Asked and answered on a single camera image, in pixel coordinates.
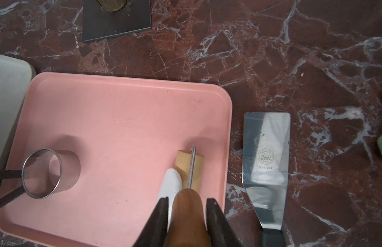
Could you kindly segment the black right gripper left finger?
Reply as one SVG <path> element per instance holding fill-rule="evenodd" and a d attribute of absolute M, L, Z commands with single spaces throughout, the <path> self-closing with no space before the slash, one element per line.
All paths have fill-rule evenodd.
<path fill-rule="evenodd" d="M 168 230 L 169 199 L 160 198 L 133 247 L 162 247 Z"/>

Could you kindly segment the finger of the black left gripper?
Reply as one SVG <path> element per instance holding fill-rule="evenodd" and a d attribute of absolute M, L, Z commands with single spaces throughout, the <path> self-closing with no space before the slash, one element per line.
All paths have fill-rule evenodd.
<path fill-rule="evenodd" d="M 14 201 L 16 198 L 18 198 L 24 193 L 25 193 L 24 187 L 20 186 L 17 189 L 13 190 L 12 192 L 2 196 L 0 198 L 0 209 L 6 206 L 7 204 L 11 203 L 12 201 Z"/>
<path fill-rule="evenodd" d="M 22 177 L 21 170 L 0 170 L 0 180 L 20 179 Z"/>

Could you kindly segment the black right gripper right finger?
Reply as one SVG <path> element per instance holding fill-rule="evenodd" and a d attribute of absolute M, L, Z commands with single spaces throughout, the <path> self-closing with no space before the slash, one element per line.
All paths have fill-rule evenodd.
<path fill-rule="evenodd" d="M 206 200 L 206 225 L 212 247 L 241 247 L 240 241 L 214 198 Z"/>

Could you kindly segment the wooden rolling pin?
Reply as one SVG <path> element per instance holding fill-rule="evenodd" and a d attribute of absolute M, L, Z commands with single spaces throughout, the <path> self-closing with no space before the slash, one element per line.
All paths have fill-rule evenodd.
<path fill-rule="evenodd" d="M 204 156 L 198 155 L 196 146 L 191 151 L 178 151 L 175 169 L 182 179 L 182 190 L 174 197 L 165 247 L 210 247 L 204 208 L 199 195 Z"/>

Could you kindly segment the pink silicone mat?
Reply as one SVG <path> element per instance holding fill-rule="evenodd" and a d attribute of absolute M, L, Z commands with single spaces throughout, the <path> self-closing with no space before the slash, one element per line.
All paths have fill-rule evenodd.
<path fill-rule="evenodd" d="M 225 205 L 232 101 L 214 84 L 42 73 L 28 88 L 8 169 L 35 150 L 77 154 L 76 185 L 21 195 L 0 230 L 54 247 L 130 247 L 152 213 L 179 150 L 204 156 L 199 194 Z"/>

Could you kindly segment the beige silicone mat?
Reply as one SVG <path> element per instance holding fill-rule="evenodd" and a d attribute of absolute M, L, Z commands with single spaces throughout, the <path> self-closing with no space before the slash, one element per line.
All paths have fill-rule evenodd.
<path fill-rule="evenodd" d="M 24 97 L 35 76 L 26 61 L 0 55 L 0 169 L 6 165 Z"/>

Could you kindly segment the black metal tree base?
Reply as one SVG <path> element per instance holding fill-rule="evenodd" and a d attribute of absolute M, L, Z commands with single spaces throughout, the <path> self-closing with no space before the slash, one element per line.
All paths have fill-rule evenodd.
<path fill-rule="evenodd" d="M 109 12 L 98 1 L 84 1 L 82 41 L 116 38 L 152 28 L 149 0 L 127 1 L 123 8 Z"/>

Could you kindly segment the artificial cherry blossom tree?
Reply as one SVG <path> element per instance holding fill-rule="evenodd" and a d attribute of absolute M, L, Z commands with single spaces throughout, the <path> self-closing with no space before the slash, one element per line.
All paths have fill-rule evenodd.
<path fill-rule="evenodd" d="M 127 3 L 127 0 L 98 0 L 101 7 L 108 12 L 121 10 Z"/>

